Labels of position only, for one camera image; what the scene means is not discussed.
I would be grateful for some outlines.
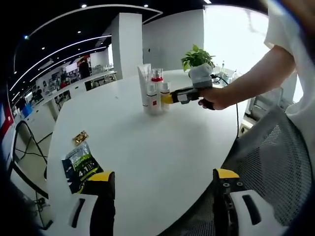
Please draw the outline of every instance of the white t-shirt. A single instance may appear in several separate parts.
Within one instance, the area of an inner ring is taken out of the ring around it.
[[[295,60],[304,95],[299,102],[288,107],[286,114],[304,137],[315,173],[315,66],[300,39],[300,28],[295,20],[270,4],[268,15],[269,25],[265,44],[268,47],[272,45],[283,47]]]

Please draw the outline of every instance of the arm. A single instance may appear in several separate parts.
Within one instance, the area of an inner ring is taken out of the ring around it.
[[[216,110],[221,110],[279,87],[294,69],[293,56],[284,48],[274,46],[245,75],[224,88],[204,90],[201,95],[213,102]]]

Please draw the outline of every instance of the white pillar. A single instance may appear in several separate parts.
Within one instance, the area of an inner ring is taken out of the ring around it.
[[[143,64],[142,15],[119,13],[111,25],[114,69],[117,79],[137,75]]]

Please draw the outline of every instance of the white desk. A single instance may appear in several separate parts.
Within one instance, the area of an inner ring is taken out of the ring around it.
[[[171,89],[191,86],[187,73],[166,71]],[[246,102],[239,104],[240,121]],[[66,102],[52,136],[47,187],[54,214],[71,193],[61,160],[85,130],[92,155],[116,172],[115,236],[156,236],[178,220],[212,181],[237,133],[236,108],[173,104],[159,117],[143,113],[137,77],[95,88]]]

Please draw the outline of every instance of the white bottle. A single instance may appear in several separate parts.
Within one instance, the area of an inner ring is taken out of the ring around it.
[[[151,115],[158,115],[160,112],[160,102],[158,100],[158,92],[156,84],[149,83],[147,89],[147,97],[149,101],[149,112]]]
[[[165,96],[169,96],[170,94],[170,83],[169,82],[163,82],[160,90],[161,100]],[[169,110],[169,104],[163,103],[161,101],[161,109],[163,112],[167,112]]]

